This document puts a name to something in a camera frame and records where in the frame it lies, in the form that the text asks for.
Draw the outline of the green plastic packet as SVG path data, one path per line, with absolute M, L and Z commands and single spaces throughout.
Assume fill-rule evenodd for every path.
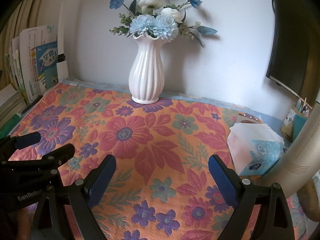
M 0 129 L 0 138 L 6 137 L 21 121 L 19 114 L 14 114 Z

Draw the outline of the beige cylinder tube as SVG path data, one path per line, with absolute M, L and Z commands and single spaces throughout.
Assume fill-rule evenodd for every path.
M 259 185 L 280 184 L 286 198 L 291 197 L 319 170 L 319 100 L 299 135 L 282 158 L 264 176 Z

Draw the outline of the white tissue box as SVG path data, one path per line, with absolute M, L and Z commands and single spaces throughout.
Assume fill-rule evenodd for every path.
M 227 145 L 239 176 L 262 176 L 284 155 L 284 140 L 267 124 L 235 123 Z

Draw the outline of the floral orange table cloth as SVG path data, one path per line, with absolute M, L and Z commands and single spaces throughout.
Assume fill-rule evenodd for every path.
M 70 185 L 112 154 L 116 172 L 93 210 L 109 239 L 217 239 L 233 209 L 208 159 L 217 154 L 233 167 L 227 137 L 236 116 L 208 103 L 161 98 L 142 106 L 127 93 L 59 84 L 14 130 L 38 131 L 41 142 L 13 159 L 71 143 L 75 155 L 59 169 Z

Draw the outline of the pen holder cup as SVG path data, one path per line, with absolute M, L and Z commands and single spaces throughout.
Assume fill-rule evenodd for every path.
M 306 98 L 299 98 L 297 102 L 291 106 L 280 127 L 280 131 L 289 142 L 293 142 L 296 139 L 309 117 L 311 110 L 312 107 L 308 105 Z

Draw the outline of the row of books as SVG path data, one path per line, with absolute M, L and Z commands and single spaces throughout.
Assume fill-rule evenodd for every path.
M 33 105 L 43 96 L 39 94 L 35 47 L 54 41 L 57 42 L 57 27 L 41 25 L 23 29 L 9 44 L 11 80 L 27 105 Z

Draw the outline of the blue cover book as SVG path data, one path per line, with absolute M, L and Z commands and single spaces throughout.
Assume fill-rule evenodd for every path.
M 57 42 L 50 42 L 35 47 L 39 94 L 58 84 Z

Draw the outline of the white ribbed ceramic vase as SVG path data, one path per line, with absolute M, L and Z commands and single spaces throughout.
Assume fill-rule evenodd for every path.
M 163 91 L 165 76 L 161 60 L 161 47 L 168 41 L 140 35 L 133 37 L 138 52 L 129 73 L 129 90 L 138 104 L 156 103 Z

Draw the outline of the black television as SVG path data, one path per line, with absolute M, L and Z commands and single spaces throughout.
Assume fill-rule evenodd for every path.
M 319 18 L 308 0 L 272 0 L 274 40 L 266 77 L 315 104 L 319 91 Z

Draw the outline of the blue white artificial flowers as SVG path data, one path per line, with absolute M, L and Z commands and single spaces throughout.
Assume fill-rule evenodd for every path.
M 129 6 L 126 0 L 110 0 L 109 9 L 117 10 L 124 7 L 127 14 L 120 13 L 120 25 L 109 30 L 113 35 L 127 37 L 147 36 L 167 42 L 173 41 L 178 36 L 195 39 L 199 45 L 202 41 L 195 34 L 214 36 L 217 30 L 206 27 L 196 21 L 193 25 L 185 23 L 187 7 L 199 9 L 201 0 L 185 0 L 184 3 L 175 5 L 166 3 L 165 0 L 133 0 Z

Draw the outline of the white desk lamp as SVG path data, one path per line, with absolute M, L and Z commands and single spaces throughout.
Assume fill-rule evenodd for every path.
M 61 1 L 60 13 L 59 13 L 59 20 L 57 26 L 57 77 L 59 81 L 63 79 L 67 79 L 69 76 L 68 74 L 68 66 L 67 60 L 65 56 L 65 47 L 64 47 L 64 32 L 65 32 L 65 3 L 66 0 Z

